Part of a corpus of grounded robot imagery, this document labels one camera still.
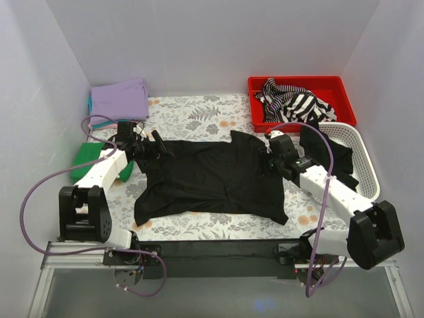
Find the black cloth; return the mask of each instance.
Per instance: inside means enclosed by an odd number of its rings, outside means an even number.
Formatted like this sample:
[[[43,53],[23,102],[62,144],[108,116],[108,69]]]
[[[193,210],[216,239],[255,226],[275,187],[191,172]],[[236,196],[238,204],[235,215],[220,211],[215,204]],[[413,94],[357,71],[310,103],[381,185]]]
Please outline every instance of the black cloth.
[[[255,214],[284,225],[281,176],[264,177],[259,149],[250,134],[231,131],[231,142],[164,141],[174,157],[162,157],[146,169],[147,189],[136,200],[137,225],[152,217],[185,211]]]
[[[308,124],[319,129],[317,121],[311,121]],[[356,191],[356,186],[359,184],[359,181],[350,176],[353,174],[352,149],[332,141],[327,134],[321,133],[329,142],[331,151],[333,152],[334,168],[332,175],[336,176],[338,181],[342,182],[353,191]],[[322,165],[325,169],[329,169],[329,152],[323,140],[315,131],[302,126],[300,130],[300,145],[305,150],[306,156],[310,156],[313,161]]]

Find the folded purple towel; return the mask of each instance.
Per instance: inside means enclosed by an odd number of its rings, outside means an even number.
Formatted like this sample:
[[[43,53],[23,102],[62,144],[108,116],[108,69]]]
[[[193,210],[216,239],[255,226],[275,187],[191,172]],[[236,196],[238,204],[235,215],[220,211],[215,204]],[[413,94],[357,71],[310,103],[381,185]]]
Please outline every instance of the folded purple towel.
[[[91,89],[90,115],[104,115],[112,119],[145,121],[148,114],[147,89],[142,78]],[[105,123],[101,117],[90,118],[92,126]]]

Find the black t-shirt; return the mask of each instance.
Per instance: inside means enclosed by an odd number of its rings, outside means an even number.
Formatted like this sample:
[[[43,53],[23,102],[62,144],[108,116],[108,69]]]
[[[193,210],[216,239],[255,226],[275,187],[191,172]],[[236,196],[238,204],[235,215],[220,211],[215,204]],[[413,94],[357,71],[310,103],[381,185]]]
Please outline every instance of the black t-shirt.
[[[255,214],[285,224],[281,176],[263,176],[255,136],[231,131],[231,142],[164,141],[164,156],[144,170],[147,189],[136,200],[137,225],[185,211]]]

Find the white wall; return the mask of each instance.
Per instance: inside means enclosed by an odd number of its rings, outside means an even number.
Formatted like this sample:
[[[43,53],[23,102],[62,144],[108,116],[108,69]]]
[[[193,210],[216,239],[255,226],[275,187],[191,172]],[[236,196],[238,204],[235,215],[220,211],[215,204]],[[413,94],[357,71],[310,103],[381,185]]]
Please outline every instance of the white wall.
[[[269,74],[339,75],[378,0],[47,0],[92,86],[247,91]]]
[[[342,72],[381,198],[397,208],[400,274],[416,317],[424,317],[423,17],[422,0],[381,0]]]
[[[0,317],[26,317],[42,255],[19,228],[25,193],[41,177],[68,167],[83,141],[79,121],[90,89],[44,0],[0,0]],[[27,209],[30,236],[41,247],[58,235],[57,177]]]

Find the red plastic bin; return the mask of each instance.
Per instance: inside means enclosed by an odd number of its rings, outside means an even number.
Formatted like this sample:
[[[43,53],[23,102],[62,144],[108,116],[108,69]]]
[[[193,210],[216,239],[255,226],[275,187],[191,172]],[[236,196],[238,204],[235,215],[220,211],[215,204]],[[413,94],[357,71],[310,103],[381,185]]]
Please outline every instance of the red plastic bin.
[[[255,76],[248,79],[250,111],[252,124],[256,133],[264,133],[266,129],[275,127],[278,123],[264,123],[264,111],[261,103],[254,97],[257,91],[262,91],[270,76]],[[277,85],[294,85],[312,91],[318,98],[333,106],[337,121],[356,125],[356,118],[350,106],[345,87],[339,76],[274,76]],[[298,133],[299,125],[283,127],[285,133]]]

